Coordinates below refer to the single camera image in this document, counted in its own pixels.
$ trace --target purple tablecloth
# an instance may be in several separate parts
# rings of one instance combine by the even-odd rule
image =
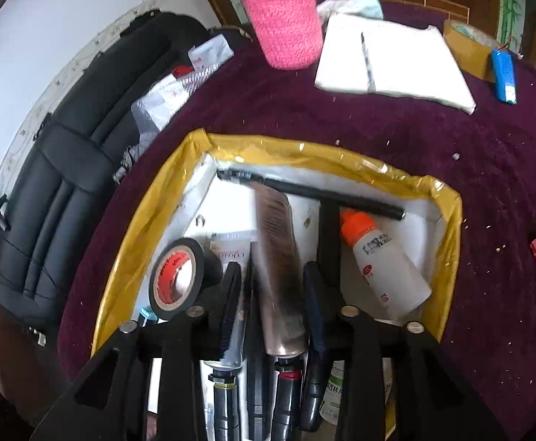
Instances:
[[[441,24],[437,13],[403,8],[385,6],[386,18],[419,28]],[[87,361],[130,219],[188,132],[339,140],[412,175],[431,174],[461,194],[461,259],[442,344],[511,439],[519,439],[536,421],[536,263],[529,251],[536,235],[536,73],[522,64],[515,70],[514,106],[465,74],[477,103],[469,116],[431,101],[326,93],[314,88],[316,65],[277,71],[256,45],[242,50],[196,92],[115,192],[70,292],[58,339],[62,364],[73,376]]]

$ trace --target tape roll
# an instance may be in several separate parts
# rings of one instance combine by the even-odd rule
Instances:
[[[474,26],[445,20],[443,39],[460,69],[484,81],[494,82],[490,52],[500,47],[492,36]]]
[[[195,239],[168,245],[151,273],[150,305],[160,320],[170,320],[194,304],[201,289],[221,281],[222,266]]]

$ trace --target white wall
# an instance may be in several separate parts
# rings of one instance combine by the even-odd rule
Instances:
[[[5,3],[0,10],[0,163],[17,129],[54,76],[98,32],[143,1]],[[202,12],[210,11],[214,18],[206,0],[195,4],[206,6]],[[200,14],[196,8],[193,12]]]

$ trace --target blue lighter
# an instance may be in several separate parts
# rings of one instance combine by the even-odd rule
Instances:
[[[492,50],[492,68],[496,82],[496,97],[509,104],[517,104],[517,85],[511,54],[505,50]]]

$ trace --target pink knitted cup cozy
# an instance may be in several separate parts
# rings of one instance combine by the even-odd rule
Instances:
[[[301,69],[323,48],[316,0],[242,0],[270,66]]]

